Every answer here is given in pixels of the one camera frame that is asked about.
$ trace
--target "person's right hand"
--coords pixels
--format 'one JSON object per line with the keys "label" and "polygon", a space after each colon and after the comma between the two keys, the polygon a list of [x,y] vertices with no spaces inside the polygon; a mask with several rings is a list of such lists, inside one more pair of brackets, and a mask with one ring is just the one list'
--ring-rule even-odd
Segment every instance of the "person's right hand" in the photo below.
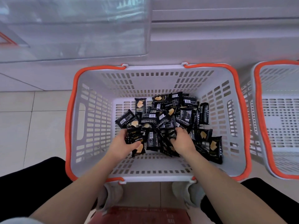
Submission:
{"label": "person's right hand", "polygon": [[185,154],[189,152],[196,151],[188,132],[181,127],[176,128],[176,140],[172,138],[170,141],[177,153],[182,156],[185,156]]}

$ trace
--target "basket rim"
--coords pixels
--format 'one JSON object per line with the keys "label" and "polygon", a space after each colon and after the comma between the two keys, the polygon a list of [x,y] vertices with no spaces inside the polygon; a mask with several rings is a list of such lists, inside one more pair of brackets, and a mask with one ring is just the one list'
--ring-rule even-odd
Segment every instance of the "basket rim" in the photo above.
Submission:
{"label": "basket rim", "polygon": [[260,79],[260,70],[262,67],[267,65],[278,65],[278,64],[293,64],[293,65],[299,65],[298,61],[292,61],[292,60],[278,60],[278,61],[266,61],[261,62],[257,64],[254,68],[254,82],[255,82],[255,105],[256,105],[256,112],[257,112],[257,118],[258,118],[258,124],[260,127],[260,132],[262,135],[263,143],[265,145],[266,149],[266,155],[268,159],[268,165],[271,168],[272,172],[277,175],[278,177],[285,178],[285,179],[299,179],[299,175],[293,175],[293,174],[284,174],[282,173],[277,166],[275,165],[273,151],[271,142],[267,133],[267,126],[266,121],[264,117],[264,110],[263,110],[263,88],[262,88],[262,82]]}
{"label": "basket rim", "polygon": [[[250,125],[249,125],[249,117],[247,113],[247,106],[245,103],[245,99],[243,97],[239,77],[237,70],[234,69],[232,66],[228,64],[215,64],[215,63],[202,63],[202,64],[193,64],[189,65],[187,63],[184,63],[183,66],[185,68],[195,68],[195,67],[223,67],[226,68],[231,72],[234,78],[234,85],[237,93],[237,97],[239,100],[240,110],[241,110],[241,116],[242,116],[242,123],[243,123],[243,136],[244,136],[244,152],[245,152],[245,160],[246,165],[243,173],[239,176],[232,177],[236,181],[241,181],[249,176],[252,169],[252,163],[251,163],[251,155],[250,155]],[[126,65],[122,65],[122,67],[117,66],[110,66],[110,65],[101,65],[101,66],[94,66],[94,67],[85,67],[80,69],[74,76],[73,81],[73,89],[72,93],[69,99],[67,111],[66,111],[66,120],[65,120],[65,145],[66,145],[66,160],[65,160],[65,171],[68,175],[68,177],[75,181],[78,179],[77,176],[74,175],[74,173],[71,170],[71,132],[72,132],[72,116],[73,116],[73,109],[77,94],[77,87],[78,87],[78,81],[80,75],[82,75],[86,71],[90,70],[104,70],[104,69],[110,69],[110,70],[124,70],[126,69]],[[106,182],[111,181],[124,181],[122,177],[119,178],[108,178]]]}

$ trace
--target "black pants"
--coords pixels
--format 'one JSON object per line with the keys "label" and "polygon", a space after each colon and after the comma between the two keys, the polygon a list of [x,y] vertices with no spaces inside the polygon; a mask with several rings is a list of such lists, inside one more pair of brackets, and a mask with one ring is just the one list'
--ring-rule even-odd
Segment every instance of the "black pants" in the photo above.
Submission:
{"label": "black pants", "polygon": [[[0,222],[13,217],[30,216],[71,183],[65,173],[65,161],[58,157],[0,177]],[[295,223],[297,213],[291,211],[299,210],[299,203],[260,178],[248,179],[241,184],[265,201],[287,223]],[[216,224],[222,223],[206,196],[202,199],[200,207],[211,221]]]}
{"label": "black pants", "polygon": [[[268,204],[285,222],[288,224],[298,223],[297,213],[293,211],[299,210],[299,203],[279,192],[260,178],[251,178],[243,181],[241,184]],[[202,199],[200,208],[212,222],[222,224],[207,196],[204,196]]]}

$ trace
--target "shopping basket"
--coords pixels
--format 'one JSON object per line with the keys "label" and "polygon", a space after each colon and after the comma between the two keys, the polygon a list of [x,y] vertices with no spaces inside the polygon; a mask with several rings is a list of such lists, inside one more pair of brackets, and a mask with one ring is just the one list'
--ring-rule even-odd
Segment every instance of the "shopping basket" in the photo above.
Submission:
{"label": "shopping basket", "polygon": [[299,62],[256,64],[242,83],[252,159],[280,179],[299,179]]}
{"label": "shopping basket", "polygon": [[[120,128],[115,124],[128,109],[135,111],[135,97],[183,91],[210,105],[213,136],[222,136],[223,164],[217,167],[236,180],[251,171],[250,128],[245,99],[236,70],[227,64],[98,66],[78,71],[68,104],[65,143],[66,172],[76,180],[106,153]],[[128,155],[111,172],[108,181],[189,181],[192,168],[182,157],[159,152],[131,158]]]}

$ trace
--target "basket filled with snacks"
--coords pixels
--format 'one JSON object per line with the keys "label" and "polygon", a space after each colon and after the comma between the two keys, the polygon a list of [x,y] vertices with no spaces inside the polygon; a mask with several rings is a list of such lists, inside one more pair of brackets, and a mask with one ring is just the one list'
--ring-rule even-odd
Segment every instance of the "basket filled with snacks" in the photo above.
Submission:
{"label": "basket filled with snacks", "polygon": [[72,180],[80,177],[126,129],[126,143],[141,145],[111,172],[110,180],[190,181],[192,168],[171,143],[176,127],[186,130],[196,150],[228,175],[248,177],[249,121],[231,66],[83,68],[75,75],[67,110],[67,174]]}

